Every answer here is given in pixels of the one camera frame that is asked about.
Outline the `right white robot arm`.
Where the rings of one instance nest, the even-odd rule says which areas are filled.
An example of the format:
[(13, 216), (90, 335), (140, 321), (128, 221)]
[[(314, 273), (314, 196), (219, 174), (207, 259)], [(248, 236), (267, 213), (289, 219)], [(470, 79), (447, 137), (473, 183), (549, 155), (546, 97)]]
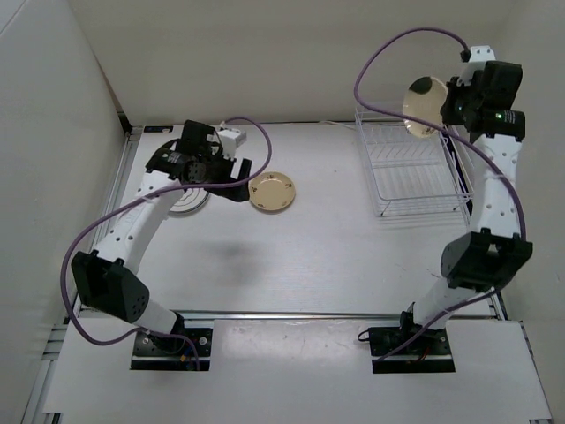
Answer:
[(397, 330), (396, 342), (405, 352), (420, 351), (427, 331), (444, 329), (460, 307), (503, 289), (532, 256), (516, 191), (525, 115), (512, 105), (522, 78), (521, 65), (488, 59), (468, 63), (447, 83), (418, 79), (406, 92), (409, 133), (427, 138), (447, 126), (467, 130), (474, 193), (469, 231), (446, 245), (439, 280), (403, 315), (407, 324)]

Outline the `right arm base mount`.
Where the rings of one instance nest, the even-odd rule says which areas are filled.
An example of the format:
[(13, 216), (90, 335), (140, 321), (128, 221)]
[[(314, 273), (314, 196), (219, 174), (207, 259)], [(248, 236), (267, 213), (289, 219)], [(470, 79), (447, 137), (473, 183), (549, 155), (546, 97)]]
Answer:
[(413, 322), (413, 313), (402, 312), (396, 327), (369, 327), (358, 334), (369, 344), (375, 375), (451, 374), (456, 371), (448, 333), (426, 329)]

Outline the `white plate green rim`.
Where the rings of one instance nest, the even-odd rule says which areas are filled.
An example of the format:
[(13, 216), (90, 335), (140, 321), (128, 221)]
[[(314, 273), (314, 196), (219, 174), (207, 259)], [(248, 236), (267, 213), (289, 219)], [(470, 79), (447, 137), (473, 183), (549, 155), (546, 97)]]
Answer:
[(208, 199), (210, 193), (204, 189), (189, 189), (183, 192), (180, 199), (170, 208), (170, 216), (185, 216), (197, 212), (203, 208)]

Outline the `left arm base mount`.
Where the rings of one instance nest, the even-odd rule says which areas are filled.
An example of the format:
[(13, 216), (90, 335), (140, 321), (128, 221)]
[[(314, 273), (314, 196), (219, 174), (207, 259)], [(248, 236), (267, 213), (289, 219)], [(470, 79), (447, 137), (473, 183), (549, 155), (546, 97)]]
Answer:
[(211, 363), (213, 327), (184, 320), (182, 325), (176, 324), (175, 331), (191, 342), (138, 334), (134, 339), (130, 369), (207, 372)]

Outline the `cream yellow plate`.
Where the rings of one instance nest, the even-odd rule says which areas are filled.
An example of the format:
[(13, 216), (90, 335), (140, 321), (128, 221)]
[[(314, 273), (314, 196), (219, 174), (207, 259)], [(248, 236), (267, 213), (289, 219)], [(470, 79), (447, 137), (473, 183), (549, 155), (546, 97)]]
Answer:
[(296, 198), (294, 182), (278, 171), (259, 174), (248, 183), (252, 205), (268, 213), (281, 212), (291, 205)]

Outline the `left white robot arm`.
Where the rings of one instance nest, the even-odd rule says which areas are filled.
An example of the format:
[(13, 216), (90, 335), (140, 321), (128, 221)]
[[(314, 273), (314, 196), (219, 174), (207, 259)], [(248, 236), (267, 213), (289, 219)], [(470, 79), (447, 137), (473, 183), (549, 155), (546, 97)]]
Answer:
[(231, 176), (237, 148), (245, 140), (242, 130), (226, 125), (214, 129), (188, 120), (179, 138), (155, 150), (139, 183), (135, 206), (118, 215), (91, 252), (77, 252), (72, 258), (72, 274), (84, 305), (154, 333), (154, 342), (166, 353), (182, 349), (185, 332), (179, 314), (150, 298), (137, 277), (139, 266), (188, 186), (205, 186), (231, 201), (248, 201), (245, 179), (251, 161), (244, 159), (237, 177)]

